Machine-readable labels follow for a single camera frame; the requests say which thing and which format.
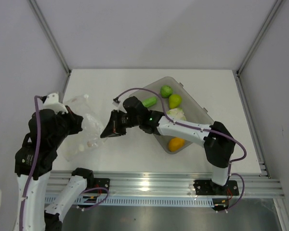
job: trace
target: black base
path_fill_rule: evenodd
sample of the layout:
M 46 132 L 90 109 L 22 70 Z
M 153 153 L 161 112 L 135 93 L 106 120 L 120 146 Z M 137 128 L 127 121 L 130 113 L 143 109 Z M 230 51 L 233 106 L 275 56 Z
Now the black base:
M 227 196 L 227 189 L 230 190 L 233 196 L 239 196 L 239 189 L 235 180 L 229 180 L 223 188 L 223 190 L 216 190 L 212 187 L 211 180 L 195 180 L 194 188 L 196 195 L 201 196 Z
M 109 178 L 95 178 L 94 179 L 94 183 L 95 183 L 95 187 L 97 187 L 97 185 L 99 187 L 103 187 L 103 188 L 107 188 L 109 190 L 109 184 L 110 184 L 110 179 Z M 99 193 L 99 190 L 92 190 L 90 193 Z M 91 196 L 83 196 L 84 199 L 86 200 L 86 203 L 96 203 L 98 196 L 95 197 L 91 197 Z M 90 205 L 80 205 L 81 208 L 87 208 L 90 207 Z

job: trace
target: metal bracket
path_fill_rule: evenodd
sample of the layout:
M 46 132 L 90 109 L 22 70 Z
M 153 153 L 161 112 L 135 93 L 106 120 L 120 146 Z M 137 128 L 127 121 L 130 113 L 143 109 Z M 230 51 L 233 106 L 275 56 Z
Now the metal bracket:
M 224 187 L 223 191 L 220 193 L 216 193 L 216 191 L 211 187 L 210 180 L 195 180 L 194 188 L 196 191 L 196 195 L 201 196 L 227 196 L 227 189 L 230 190 L 233 196 L 239 196 L 239 189 L 237 186 L 237 182 L 235 180 L 229 180 Z

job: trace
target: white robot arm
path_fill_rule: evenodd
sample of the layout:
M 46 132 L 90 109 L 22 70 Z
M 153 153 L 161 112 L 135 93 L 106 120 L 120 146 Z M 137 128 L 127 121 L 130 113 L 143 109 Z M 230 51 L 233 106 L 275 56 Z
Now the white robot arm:
M 232 137 L 222 123 L 214 122 L 213 125 L 204 125 L 169 120 L 163 112 L 149 111 L 135 96 L 127 98 L 123 102 L 123 107 L 126 113 L 120 110 L 111 112 L 110 120 L 101 138 L 125 135 L 126 128 L 139 126 L 148 134 L 179 137 L 197 143 L 204 147 L 207 160 L 212 164 L 212 187 L 218 191 L 225 191 L 224 186 L 229 178 L 229 161 L 235 143 L 216 134 L 222 133 Z

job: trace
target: metal rail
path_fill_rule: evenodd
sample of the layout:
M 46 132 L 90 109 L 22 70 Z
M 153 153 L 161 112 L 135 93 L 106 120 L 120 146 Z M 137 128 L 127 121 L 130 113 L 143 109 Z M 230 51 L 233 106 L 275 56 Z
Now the metal rail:
M 57 58 L 59 59 L 63 69 L 65 70 L 67 76 L 69 76 L 70 74 L 70 69 L 66 63 L 66 60 L 58 46 L 58 43 L 56 41 L 56 39 L 54 38 L 47 22 L 46 19 L 42 13 L 42 11 L 39 8 L 39 5 L 37 4 L 36 0 L 27 0 L 27 2 L 29 3 L 31 10 L 33 11 L 35 17 L 37 18 L 37 21 L 39 22 L 39 25 L 41 27 L 41 29 L 43 30 L 47 40 L 49 41 L 49 44 L 51 45 L 54 53 L 56 54 Z
M 244 198 L 285 198 L 279 180 L 269 179 L 265 167 L 261 176 L 245 175 Z M 47 185 L 47 195 L 59 194 L 67 185 L 71 171 L 52 171 Z M 110 195 L 118 197 L 175 197 L 195 198 L 194 180 L 210 179 L 210 174 L 161 174 L 161 173 L 121 173 L 95 172 L 96 178 L 110 178 Z M 241 190 L 240 178 L 237 180 Z
M 285 0 L 277 0 L 272 9 L 270 10 L 265 22 L 263 23 L 257 37 L 253 41 L 248 53 L 246 54 L 239 70 L 237 71 L 238 76 L 240 77 L 242 74 L 242 71 L 244 70 L 245 66 L 247 63 L 250 61 L 254 53 L 256 52 L 257 48 L 259 47 L 260 43 L 262 42 L 266 32 L 268 31 L 270 25 L 272 24 L 273 20 L 275 19 L 278 11 L 281 9 L 282 4 L 284 3 Z

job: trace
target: table surface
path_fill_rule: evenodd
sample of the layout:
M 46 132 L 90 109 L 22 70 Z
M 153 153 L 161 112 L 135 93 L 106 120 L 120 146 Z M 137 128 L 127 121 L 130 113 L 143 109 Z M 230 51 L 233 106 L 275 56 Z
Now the table surface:
M 235 162 L 232 172 L 259 174 L 258 158 L 231 70 L 167 70 L 167 69 L 74 69 L 64 101 L 88 94 L 90 107 L 106 125 L 116 107 L 112 99 L 133 87 L 144 87 L 162 77 L 171 76 L 205 107 L 210 117 L 224 123 L 235 139 L 247 149 L 243 161 Z M 203 147 L 191 144 L 177 154 L 168 154 L 153 135 L 130 128 L 125 136 L 108 138 L 103 146 L 89 154 L 81 154 L 68 162 L 63 157 L 66 141 L 58 149 L 53 170 L 74 170 L 77 167 L 93 171 L 211 173 Z M 243 152 L 236 145 L 232 159 Z

